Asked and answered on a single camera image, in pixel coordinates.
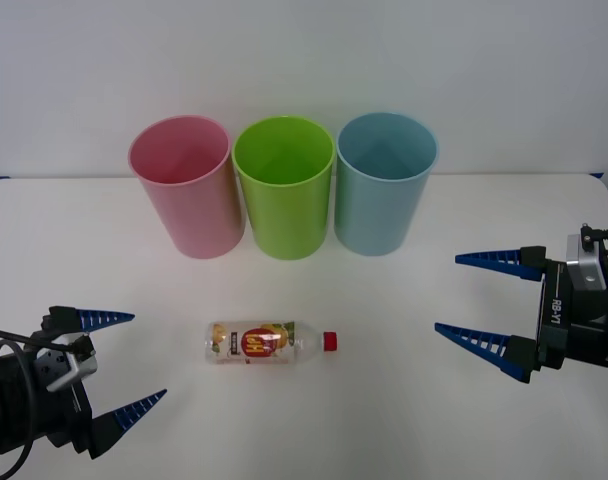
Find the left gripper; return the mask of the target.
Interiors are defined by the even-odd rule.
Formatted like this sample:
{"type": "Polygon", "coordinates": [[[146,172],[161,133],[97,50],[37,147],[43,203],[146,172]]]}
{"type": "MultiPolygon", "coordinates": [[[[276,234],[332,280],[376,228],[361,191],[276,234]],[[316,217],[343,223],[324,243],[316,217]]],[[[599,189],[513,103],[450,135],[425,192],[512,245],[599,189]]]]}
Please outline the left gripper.
{"type": "MultiPolygon", "coordinates": [[[[42,330],[57,336],[92,333],[110,326],[130,322],[134,314],[52,306],[43,317],[42,330]]],[[[138,421],[163,398],[166,389],[119,407],[92,419],[92,408],[82,381],[64,390],[49,393],[48,405],[52,425],[47,439],[60,448],[71,444],[77,453],[87,451],[96,459],[109,451],[138,421]]]]}

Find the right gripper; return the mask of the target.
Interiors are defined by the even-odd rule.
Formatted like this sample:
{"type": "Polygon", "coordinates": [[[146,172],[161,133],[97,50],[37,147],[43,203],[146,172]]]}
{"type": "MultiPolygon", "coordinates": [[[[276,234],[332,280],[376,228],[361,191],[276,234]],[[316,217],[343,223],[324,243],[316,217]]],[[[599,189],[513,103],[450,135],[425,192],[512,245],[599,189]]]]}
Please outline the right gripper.
{"type": "Polygon", "coordinates": [[[608,368],[608,293],[575,289],[567,266],[547,262],[544,246],[459,254],[455,263],[522,280],[540,281],[544,275],[537,343],[443,323],[434,324],[437,333],[525,384],[534,370],[558,370],[566,359],[608,368]]]}

